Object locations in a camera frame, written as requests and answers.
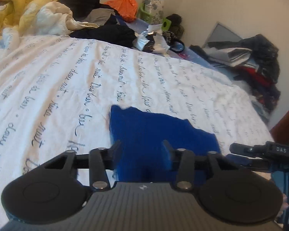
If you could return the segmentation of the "blue knit sweater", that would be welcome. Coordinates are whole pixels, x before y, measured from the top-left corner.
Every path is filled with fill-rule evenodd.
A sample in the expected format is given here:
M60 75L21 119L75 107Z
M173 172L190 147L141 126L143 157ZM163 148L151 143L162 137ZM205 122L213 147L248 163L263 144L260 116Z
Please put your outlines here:
M166 140L174 149L187 149L205 156L220 153L214 134L194 128L187 119L142 112L134 107L111 107L109 131L123 149L115 175L120 182L174 182L176 172L164 150Z

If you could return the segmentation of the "clothes pile on right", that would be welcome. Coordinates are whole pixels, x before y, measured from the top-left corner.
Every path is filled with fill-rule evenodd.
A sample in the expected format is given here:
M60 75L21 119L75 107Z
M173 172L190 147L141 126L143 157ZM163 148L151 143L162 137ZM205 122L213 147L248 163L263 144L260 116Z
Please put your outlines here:
M211 41L190 50L228 76L245 90L265 124L275 110L281 92L277 89L279 49L262 34L238 41Z

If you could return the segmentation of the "white script-print bedspread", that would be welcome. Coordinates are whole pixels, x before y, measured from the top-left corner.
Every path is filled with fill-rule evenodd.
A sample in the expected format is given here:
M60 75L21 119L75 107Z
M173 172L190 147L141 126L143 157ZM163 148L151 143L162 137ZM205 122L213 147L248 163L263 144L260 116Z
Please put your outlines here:
M248 94L202 63L67 36L0 39L0 228L4 187L52 157L111 142L112 105L187 119L230 144L272 136Z

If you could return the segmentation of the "black blue-rimmed bowl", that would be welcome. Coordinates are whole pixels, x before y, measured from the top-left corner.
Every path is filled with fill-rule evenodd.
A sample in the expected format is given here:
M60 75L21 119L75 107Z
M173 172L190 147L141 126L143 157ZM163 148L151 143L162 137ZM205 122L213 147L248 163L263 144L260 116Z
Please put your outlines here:
M182 41L174 41L174 43L170 46L170 50L176 54L180 54L184 51L185 45Z

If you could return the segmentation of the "silver crumpled plastic bag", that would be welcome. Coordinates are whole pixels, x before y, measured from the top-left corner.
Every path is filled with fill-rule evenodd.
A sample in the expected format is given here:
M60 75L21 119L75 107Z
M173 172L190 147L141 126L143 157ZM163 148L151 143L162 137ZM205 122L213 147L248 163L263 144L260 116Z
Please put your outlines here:
M166 54L170 49L162 35L162 24L149 25L147 30L137 34L133 47L139 51L154 54Z

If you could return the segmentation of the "dark navy garment pile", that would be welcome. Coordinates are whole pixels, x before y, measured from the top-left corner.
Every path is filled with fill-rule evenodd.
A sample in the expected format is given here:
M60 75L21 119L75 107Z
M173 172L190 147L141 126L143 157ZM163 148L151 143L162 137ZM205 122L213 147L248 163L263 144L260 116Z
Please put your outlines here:
M93 39L127 48L133 47L133 41L137 38L135 32L127 26L120 15L111 15L105 25L98 28L83 28L69 35L76 39Z

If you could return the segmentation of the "dark brown plush toy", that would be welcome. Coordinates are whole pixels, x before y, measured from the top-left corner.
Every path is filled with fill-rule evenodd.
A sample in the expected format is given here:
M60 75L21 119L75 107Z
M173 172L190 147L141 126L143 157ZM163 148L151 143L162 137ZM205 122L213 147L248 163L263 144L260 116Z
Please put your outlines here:
M171 14L167 16L166 19L172 22L168 31L173 33L177 39L182 39L184 33L184 27L181 25L182 17L178 14Z

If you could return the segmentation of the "grey folded garment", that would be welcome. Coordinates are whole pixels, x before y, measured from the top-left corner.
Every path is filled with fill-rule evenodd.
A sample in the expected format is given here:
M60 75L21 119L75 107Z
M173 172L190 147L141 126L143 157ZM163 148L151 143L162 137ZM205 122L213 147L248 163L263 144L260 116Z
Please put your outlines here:
M106 24L106 22L114 16L115 12L113 9L108 8L97 8L93 9L89 15L82 20L86 26L98 28Z

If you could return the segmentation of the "white crumpled garment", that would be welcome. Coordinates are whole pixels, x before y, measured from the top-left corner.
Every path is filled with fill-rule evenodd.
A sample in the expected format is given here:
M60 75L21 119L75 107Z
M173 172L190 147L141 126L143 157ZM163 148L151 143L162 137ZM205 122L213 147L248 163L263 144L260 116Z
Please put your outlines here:
M36 35L69 35L76 30L98 27L95 23L74 20L71 9L59 2L44 5L32 24Z

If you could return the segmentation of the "orange plastic bag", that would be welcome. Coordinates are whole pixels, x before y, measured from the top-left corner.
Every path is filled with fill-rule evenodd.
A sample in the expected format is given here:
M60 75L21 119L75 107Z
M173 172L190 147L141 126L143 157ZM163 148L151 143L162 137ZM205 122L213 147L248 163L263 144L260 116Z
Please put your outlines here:
M136 0L109 0L105 2L115 9L127 23L132 23L136 20L138 3Z

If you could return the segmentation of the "floral grey pillow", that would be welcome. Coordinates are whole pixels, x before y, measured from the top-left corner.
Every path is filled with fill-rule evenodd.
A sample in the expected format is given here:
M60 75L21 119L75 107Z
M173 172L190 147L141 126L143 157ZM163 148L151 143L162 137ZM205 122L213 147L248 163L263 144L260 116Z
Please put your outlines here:
M144 11L149 14L146 22L162 24L164 18L164 0L144 0Z

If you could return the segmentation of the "grey framed wall panel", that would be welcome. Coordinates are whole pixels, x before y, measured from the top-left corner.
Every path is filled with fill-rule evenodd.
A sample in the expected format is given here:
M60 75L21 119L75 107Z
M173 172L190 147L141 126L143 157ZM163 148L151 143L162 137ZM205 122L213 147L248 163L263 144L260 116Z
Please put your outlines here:
M203 44L203 48L207 47L208 42L223 42L223 41L232 41L237 42L242 38L233 32L230 28L226 27L225 25L217 22L209 33L209 36L205 40Z

